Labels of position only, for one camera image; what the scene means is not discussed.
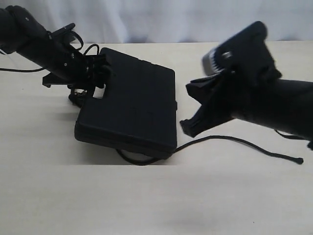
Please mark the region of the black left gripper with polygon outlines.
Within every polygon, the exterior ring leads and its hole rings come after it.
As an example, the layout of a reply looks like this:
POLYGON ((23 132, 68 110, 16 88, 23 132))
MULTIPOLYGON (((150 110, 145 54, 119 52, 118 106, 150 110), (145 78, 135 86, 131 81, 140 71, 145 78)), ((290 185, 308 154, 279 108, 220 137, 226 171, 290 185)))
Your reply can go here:
POLYGON ((103 89, 112 73, 106 54, 83 55, 72 46, 55 41, 42 41, 42 63, 50 73, 43 77, 42 85, 67 85, 103 89))

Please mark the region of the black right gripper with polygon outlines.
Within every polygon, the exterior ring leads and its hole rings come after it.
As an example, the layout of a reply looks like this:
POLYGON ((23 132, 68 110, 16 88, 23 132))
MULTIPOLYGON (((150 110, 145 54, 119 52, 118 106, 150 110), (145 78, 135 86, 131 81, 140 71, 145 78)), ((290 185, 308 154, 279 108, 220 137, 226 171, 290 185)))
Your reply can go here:
POLYGON ((256 21, 215 48, 215 71, 190 81, 188 95, 201 104, 190 118, 181 120, 183 133, 198 134, 233 118, 265 118, 274 114, 273 84, 281 78, 266 46, 268 30, 256 21))

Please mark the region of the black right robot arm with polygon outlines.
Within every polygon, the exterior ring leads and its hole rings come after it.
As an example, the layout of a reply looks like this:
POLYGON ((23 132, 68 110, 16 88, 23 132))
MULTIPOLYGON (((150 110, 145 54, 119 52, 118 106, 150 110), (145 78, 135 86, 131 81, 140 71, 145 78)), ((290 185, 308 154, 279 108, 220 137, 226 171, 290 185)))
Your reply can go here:
POLYGON ((313 84, 284 80, 276 68, 266 38, 268 30, 256 21, 202 58, 205 77, 186 85, 200 103, 183 132, 198 134, 240 119, 313 142, 313 84))

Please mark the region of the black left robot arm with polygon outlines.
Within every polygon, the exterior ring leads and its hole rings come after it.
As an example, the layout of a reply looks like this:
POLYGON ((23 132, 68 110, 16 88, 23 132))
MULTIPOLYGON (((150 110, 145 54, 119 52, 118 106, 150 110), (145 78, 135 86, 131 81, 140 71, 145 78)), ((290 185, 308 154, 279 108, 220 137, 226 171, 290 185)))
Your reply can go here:
POLYGON ((46 30, 25 8, 8 6, 0 10, 0 48, 49 71, 43 85, 67 85, 71 89, 104 88, 112 70, 104 54, 85 55, 70 43, 83 40, 70 23, 54 32, 46 30))

